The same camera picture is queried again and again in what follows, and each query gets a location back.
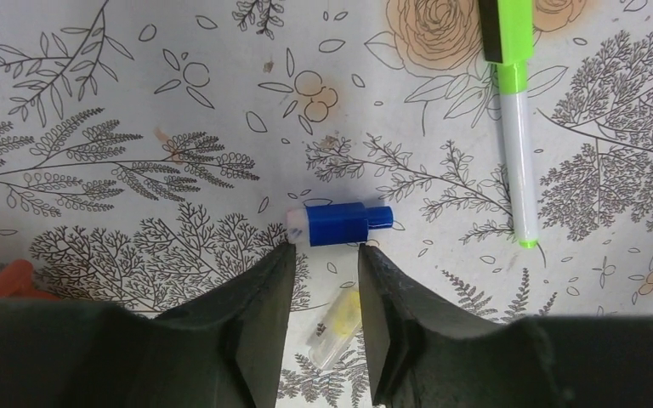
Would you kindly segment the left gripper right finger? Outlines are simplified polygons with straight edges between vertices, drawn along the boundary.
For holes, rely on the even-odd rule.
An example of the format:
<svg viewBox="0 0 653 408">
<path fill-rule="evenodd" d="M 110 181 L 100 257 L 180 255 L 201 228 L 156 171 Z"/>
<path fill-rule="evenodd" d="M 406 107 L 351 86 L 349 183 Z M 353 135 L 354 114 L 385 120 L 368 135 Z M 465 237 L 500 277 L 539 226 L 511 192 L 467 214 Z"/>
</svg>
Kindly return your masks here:
<svg viewBox="0 0 653 408">
<path fill-rule="evenodd" d="M 540 316 L 501 325 L 459 308 L 361 245 L 374 405 L 653 407 L 653 316 Z"/>
</svg>

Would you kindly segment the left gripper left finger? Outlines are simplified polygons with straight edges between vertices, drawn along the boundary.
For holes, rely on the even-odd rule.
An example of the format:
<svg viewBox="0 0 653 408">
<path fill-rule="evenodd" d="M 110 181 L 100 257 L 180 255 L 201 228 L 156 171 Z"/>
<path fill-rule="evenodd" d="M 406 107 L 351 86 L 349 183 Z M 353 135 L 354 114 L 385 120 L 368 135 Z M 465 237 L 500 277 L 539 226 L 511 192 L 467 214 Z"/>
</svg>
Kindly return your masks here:
<svg viewBox="0 0 653 408">
<path fill-rule="evenodd" d="M 114 303 L 0 299 L 0 407 L 272 407 L 295 275 L 283 243 L 152 319 Z"/>
</svg>

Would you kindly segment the blue capped white pen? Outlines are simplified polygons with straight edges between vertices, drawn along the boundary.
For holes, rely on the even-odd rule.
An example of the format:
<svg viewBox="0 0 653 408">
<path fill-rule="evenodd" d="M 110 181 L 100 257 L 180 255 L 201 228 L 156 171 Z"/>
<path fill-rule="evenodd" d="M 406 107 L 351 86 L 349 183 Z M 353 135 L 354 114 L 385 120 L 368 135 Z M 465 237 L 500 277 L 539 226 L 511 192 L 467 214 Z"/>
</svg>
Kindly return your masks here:
<svg viewBox="0 0 653 408">
<path fill-rule="evenodd" d="M 373 230 L 390 229 L 390 207 L 367 207 L 362 202 L 302 207 L 286 216 L 287 241 L 310 247 L 366 243 Z"/>
</svg>

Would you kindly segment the white pen green tip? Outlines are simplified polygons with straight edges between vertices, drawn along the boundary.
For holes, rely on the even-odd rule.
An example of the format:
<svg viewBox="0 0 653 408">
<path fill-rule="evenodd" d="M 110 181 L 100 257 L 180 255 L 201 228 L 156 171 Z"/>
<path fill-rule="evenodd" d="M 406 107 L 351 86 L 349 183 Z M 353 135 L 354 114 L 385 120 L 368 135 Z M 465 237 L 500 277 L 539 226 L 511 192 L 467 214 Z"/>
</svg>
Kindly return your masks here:
<svg viewBox="0 0 653 408">
<path fill-rule="evenodd" d="M 514 233 L 521 247 L 532 249 L 538 244 L 540 227 L 528 93 L 501 94 L 499 99 Z"/>
</svg>

